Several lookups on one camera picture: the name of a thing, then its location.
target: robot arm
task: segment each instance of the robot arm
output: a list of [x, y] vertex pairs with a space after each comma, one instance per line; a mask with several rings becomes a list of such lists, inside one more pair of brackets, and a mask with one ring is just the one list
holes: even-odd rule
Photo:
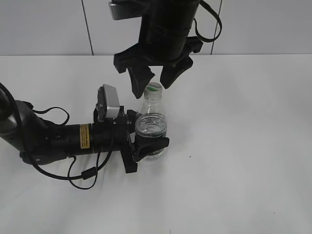
[[[160, 77], [168, 89], [186, 70], [192, 67], [191, 52], [200, 52], [203, 42], [216, 40], [222, 23], [218, 14], [203, 0], [113, 0], [109, 3], [113, 19], [142, 17], [138, 43], [114, 55], [119, 73], [128, 69], [132, 91], [140, 98], [154, 77], [149, 66], [163, 66]], [[206, 39], [197, 30], [195, 14], [198, 6], [210, 12], [220, 25], [214, 39]], [[195, 20], [196, 37], [188, 37]]]

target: black cable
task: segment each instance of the black cable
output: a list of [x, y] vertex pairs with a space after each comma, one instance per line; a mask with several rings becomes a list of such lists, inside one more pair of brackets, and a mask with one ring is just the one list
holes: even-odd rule
[[202, 7], [205, 8], [205, 10], [207, 10], [210, 14], [212, 14], [212, 16], [216, 19], [217, 23], [219, 24], [220, 26], [220, 31], [218, 33], [217, 36], [215, 36], [214, 38], [212, 39], [209, 39], [209, 38], [205, 38], [203, 37], [199, 32], [198, 32], [198, 29], [197, 29], [197, 20], [194, 19], [195, 21], [195, 32], [196, 32], [196, 36], [203, 42], [214, 42], [215, 40], [217, 40], [219, 38], [219, 36], [221, 35], [221, 31], [222, 31], [222, 22], [221, 22], [221, 19], [219, 17], [219, 15], [217, 14], [217, 12], [214, 11], [214, 9], [211, 8], [211, 6], [206, 3], [204, 0], [201, 0], [200, 3], [199, 3]]
[[66, 120], [65, 120], [63, 123], [61, 123], [61, 124], [53, 123], [53, 124], [56, 125], [56, 126], [65, 126], [65, 125], [68, 123], [68, 121], [69, 121], [70, 115], [69, 115], [69, 113], [68, 113], [66, 110], [64, 110], [63, 108], [60, 108], [60, 107], [58, 107], [58, 106], [54, 106], [54, 107], [51, 107], [51, 108], [46, 109], [46, 110], [44, 110], [44, 111], [36, 111], [36, 110], [33, 109], [33, 112], [36, 113], [36, 114], [43, 115], [43, 114], [46, 114], [46, 113], [48, 113], [49, 111], [51, 111], [51, 110], [53, 110], [53, 109], [60, 109], [60, 110], [62, 110], [63, 112], [65, 112], [65, 113], [67, 114], [67, 118], [66, 118]]
[[[93, 184], [92, 184], [90, 187], [88, 187], [88, 188], [83, 188], [83, 187], [80, 187], [80, 186], [74, 184], [74, 183], [72, 182], [72, 180], [69, 179], [68, 181], [71, 183], [71, 185], [73, 185], [73, 186], [74, 186], [75, 188], [77, 188], [77, 189], [88, 190], [88, 189], [91, 189], [91, 188], [96, 184], [97, 179], [98, 179], [98, 161], [99, 161], [99, 156], [100, 156], [100, 154], [101, 154], [101, 152], [99, 152], [99, 153], [97, 154], [96, 177], [95, 177], [95, 179], [94, 179]], [[76, 157], [76, 156], [71, 156], [71, 157], [74, 158], [74, 161], [72, 162], [72, 164], [70, 164], [70, 167], [69, 167], [69, 169], [68, 169], [68, 173], [67, 173], [67, 177], [68, 177], [68, 178], [70, 178], [70, 171], [71, 171], [71, 169], [72, 169], [74, 163], [75, 163], [76, 160], [77, 160], [77, 157]]]
[[111, 145], [110, 145], [110, 149], [106, 155], [105, 160], [102, 162], [102, 164], [98, 167], [98, 171], [101, 170], [108, 162], [108, 160], [110, 159], [112, 152], [113, 152], [113, 148], [114, 148], [114, 128], [112, 127], [112, 131], [111, 131]]
[[[72, 182], [72, 180], [69, 179], [68, 181], [71, 183], [71, 185], [73, 185], [73, 186], [74, 186], [75, 188], [77, 188], [77, 189], [82, 189], [82, 190], [88, 190], [88, 189], [91, 189], [91, 188], [94, 187], [94, 185], [96, 184], [97, 179], [98, 179], [98, 172], [99, 172], [99, 170], [101, 170], [101, 169], [107, 164], [107, 162], [108, 162], [108, 160], [110, 159], [110, 157], [111, 157], [111, 155], [112, 155], [112, 152], [113, 152], [113, 147], [114, 147], [114, 130], [113, 130], [113, 129], [112, 129], [112, 134], [111, 134], [111, 136], [112, 136], [112, 137], [111, 137], [112, 140], [111, 140], [110, 149], [109, 149], [109, 151], [108, 151], [108, 153], [107, 153], [107, 155], [106, 155], [105, 160], [102, 162], [102, 164], [101, 164], [100, 166], [98, 165], [98, 162], [99, 162], [99, 157], [100, 157], [100, 155], [101, 155], [101, 153], [102, 153], [102, 150], [99, 151], [98, 154], [97, 154], [96, 174], [95, 174], [95, 179], [94, 179], [93, 184], [92, 184], [90, 187], [88, 187], [88, 188], [83, 188], [83, 187], [80, 187], [80, 186], [74, 184], [74, 183]], [[76, 160], [77, 160], [77, 157], [76, 157], [76, 156], [71, 156], [71, 157], [74, 158], [74, 161], [72, 162], [72, 164], [70, 165], [70, 167], [69, 167], [69, 169], [68, 169], [68, 173], [67, 173], [68, 178], [70, 178], [70, 171], [71, 171], [71, 169], [72, 169], [74, 163], [75, 163]]]

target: bottle neck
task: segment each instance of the bottle neck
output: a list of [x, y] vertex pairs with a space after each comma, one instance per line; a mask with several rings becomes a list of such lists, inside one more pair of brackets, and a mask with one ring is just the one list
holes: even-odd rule
[[145, 102], [150, 103], [150, 104], [156, 104], [158, 102], [161, 102], [162, 97], [158, 98], [158, 99], [149, 99], [149, 98], [144, 98]]

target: cable connector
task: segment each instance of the cable connector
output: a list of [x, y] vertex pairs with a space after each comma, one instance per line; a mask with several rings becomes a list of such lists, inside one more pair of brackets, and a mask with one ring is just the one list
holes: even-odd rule
[[94, 177], [97, 174], [97, 168], [96, 167], [91, 167], [88, 170], [85, 170], [81, 173], [82, 179], [86, 180], [91, 177]]

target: white wall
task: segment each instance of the white wall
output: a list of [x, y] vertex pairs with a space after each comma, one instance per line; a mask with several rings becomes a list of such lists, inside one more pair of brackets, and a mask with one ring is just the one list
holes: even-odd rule
[[79, 0], [0, 0], [0, 55], [90, 55]]
[[[95, 55], [111, 55], [138, 39], [140, 19], [112, 20], [109, 0], [83, 0]], [[206, 0], [219, 10], [221, 0]], [[311, 0], [223, 0], [223, 32], [213, 54], [312, 53]], [[206, 37], [215, 19], [201, 7]], [[210, 54], [212, 43], [202, 54]], [[90, 55], [81, 0], [0, 0], [0, 55]]]
[[312, 54], [312, 0], [223, 0], [213, 54]]
[[[211, 7], [219, 10], [221, 0], [209, 0]], [[121, 52], [137, 43], [141, 18], [113, 21], [108, 2], [110, 0], [84, 0], [90, 35], [95, 55], [111, 55]], [[215, 19], [202, 7], [199, 7], [197, 16], [199, 31], [207, 37], [215, 33]], [[210, 54], [211, 43], [205, 44], [204, 54]]]

